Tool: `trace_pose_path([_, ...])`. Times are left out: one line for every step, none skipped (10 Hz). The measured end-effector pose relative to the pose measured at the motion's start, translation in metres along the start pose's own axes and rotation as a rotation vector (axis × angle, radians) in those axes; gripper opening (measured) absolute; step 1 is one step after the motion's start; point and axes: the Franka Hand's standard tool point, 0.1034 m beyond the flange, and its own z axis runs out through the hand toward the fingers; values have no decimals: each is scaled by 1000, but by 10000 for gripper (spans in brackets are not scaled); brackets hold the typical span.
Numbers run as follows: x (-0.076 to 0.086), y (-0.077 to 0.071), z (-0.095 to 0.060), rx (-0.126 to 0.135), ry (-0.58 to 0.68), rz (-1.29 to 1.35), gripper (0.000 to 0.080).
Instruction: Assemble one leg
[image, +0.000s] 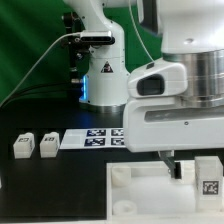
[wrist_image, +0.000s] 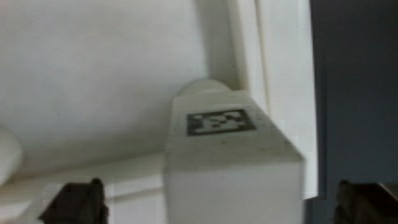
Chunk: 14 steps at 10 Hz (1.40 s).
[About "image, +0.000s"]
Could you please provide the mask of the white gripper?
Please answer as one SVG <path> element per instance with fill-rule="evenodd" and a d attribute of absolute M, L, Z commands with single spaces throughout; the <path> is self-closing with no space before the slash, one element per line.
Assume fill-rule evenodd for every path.
<path fill-rule="evenodd" d="M 124 142 L 131 152 L 159 151 L 173 179 L 181 179 L 181 163 L 173 150 L 224 148 L 224 106 L 176 108 L 169 97 L 131 99 L 123 116 Z"/>

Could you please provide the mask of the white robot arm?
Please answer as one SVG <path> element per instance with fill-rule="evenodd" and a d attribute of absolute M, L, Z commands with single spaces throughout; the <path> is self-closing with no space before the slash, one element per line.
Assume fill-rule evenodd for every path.
<path fill-rule="evenodd" d="M 180 150 L 224 148 L 224 0 L 64 0 L 90 47 L 82 106 L 123 113 L 132 152 L 158 152 L 173 178 Z M 136 5 L 140 24 L 162 38 L 161 58 L 124 66 L 124 32 L 105 8 Z"/>

